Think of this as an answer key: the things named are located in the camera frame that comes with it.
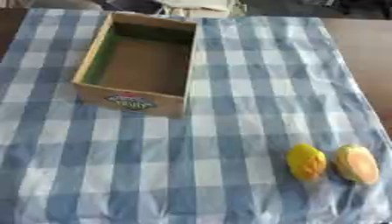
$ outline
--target lemon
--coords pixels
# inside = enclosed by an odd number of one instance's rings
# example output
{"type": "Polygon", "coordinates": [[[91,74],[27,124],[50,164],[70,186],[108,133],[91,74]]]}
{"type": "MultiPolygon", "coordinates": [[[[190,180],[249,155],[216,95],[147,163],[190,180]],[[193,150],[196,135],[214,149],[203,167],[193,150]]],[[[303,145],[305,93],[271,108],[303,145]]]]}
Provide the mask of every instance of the lemon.
{"type": "Polygon", "coordinates": [[[286,161],[292,175],[300,180],[317,179],[326,169],[326,155],[305,143],[292,147],[286,161]]]}

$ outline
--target mango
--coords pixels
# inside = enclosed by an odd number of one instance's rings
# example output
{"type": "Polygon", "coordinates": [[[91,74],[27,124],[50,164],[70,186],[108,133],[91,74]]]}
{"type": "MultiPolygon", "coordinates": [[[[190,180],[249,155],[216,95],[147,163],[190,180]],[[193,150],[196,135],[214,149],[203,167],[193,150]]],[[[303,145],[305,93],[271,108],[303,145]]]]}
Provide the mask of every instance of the mango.
{"type": "Polygon", "coordinates": [[[365,147],[348,144],[338,148],[335,164],[345,179],[366,185],[372,185],[379,179],[375,158],[365,147]]]}

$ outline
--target box label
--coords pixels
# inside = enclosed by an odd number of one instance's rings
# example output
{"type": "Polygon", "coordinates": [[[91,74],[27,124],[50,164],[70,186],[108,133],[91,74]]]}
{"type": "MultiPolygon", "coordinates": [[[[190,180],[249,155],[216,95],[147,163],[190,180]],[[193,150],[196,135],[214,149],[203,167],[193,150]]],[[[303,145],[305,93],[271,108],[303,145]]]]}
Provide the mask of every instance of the box label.
{"type": "Polygon", "coordinates": [[[124,109],[130,110],[142,110],[155,108],[157,104],[152,101],[147,101],[143,97],[135,96],[132,93],[120,93],[111,95],[106,98],[106,100],[110,102],[114,102],[118,106],[121,106],[124,109]]]}

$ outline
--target blue checkered tablecloth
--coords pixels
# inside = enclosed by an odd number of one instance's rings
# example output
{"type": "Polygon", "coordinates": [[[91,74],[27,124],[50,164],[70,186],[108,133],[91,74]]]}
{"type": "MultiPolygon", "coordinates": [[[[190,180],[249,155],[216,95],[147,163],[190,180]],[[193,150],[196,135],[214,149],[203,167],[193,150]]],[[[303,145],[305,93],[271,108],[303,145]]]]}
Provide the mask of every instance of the blue checkered tablecloth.
{"type": "Polygon", "coordinates": [[[30,10],[0,64],[0,223],[375,223],[391,142],[317,18],[199,19],[184,119],[85,105],[70,84],[105,13],[30,10]],[[375,155],[366,187],[285,152],[375,155]]]}

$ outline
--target wooden box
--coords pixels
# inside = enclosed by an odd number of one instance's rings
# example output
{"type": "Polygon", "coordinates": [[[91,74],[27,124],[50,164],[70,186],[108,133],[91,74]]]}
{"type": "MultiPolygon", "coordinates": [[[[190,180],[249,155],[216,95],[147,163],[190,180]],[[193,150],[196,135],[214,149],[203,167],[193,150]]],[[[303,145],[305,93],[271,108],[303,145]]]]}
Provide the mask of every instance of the wooden box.
{"type": "Polygon", "coordinates": [[[111,13],[73,84],[86,103],[181,117],[195,32],[195,23],[111,13]]]}

